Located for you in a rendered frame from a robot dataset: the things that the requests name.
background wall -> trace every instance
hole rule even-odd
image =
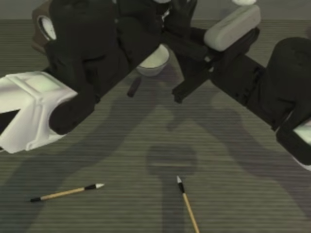
[[[0,0],[0,19],[30,19],[45,0]],[[258,0],[263,19],[311,20],[311,0]],[[220,19],[236,6],[231,0],[199,0],[195,19]]]

wooden brush handle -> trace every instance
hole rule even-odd
[[[186,203],[186,206],[187,206],[187,209],[188,209],[188,212],[189,212],[189,215],[190,215],[193,227],[195,229],[195,233],[200,233],[198,225],[196,224],[196,221],[195,221],[192,209],[190,207],[189,200],[188,200],[187,195],[185,193],[183,194],[183,198],[184,198],[184,201]]]
[[[65,192],[60,192],[60,193],[55,193],[55,194],[50,194],[50,195],[46,195],[41,197],[41,200],[48,200],[48,199],[52,199],[52,198],[58,198],[61,196],[65,196],[65,195],[69,195],[69,194],[73,194],[73,193],[80,193],[83,192],[84,188],[77,188],[77,189],[73,189],[70,191],[65,191]]]

white bowl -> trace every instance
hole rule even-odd
[[[158,75],[170,60],[170,52],[164,46],[160,45],[149,57],[147,57],[138,67],[137,71],[147,77]]]

gray tabletop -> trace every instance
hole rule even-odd
[[[198,21],[209,27],[213,22]],[[277,41],[304,36],[306,21],[263,22],[249,55],[266,65]],[[0,75],[40,70],[30,21],[0,21]],[[144,78],[134,98],[124,79],[64,139],[0,154],[1,233],[194,232],[176,185],[184,181],[201,232],[309,233],[311,173],[269,127],[209,82],[183,104],[174,58]],[[28,198],[105,183],[102,189],[29,203]]]

brush tip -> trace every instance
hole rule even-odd
[[[182,183],[181,178],[177,176],[177,183]]]
[[[96,185],[96,188],[101,188],[101,187],[103,187],[105,184],[104,183],[97,183],[97,184],[95,184]]]

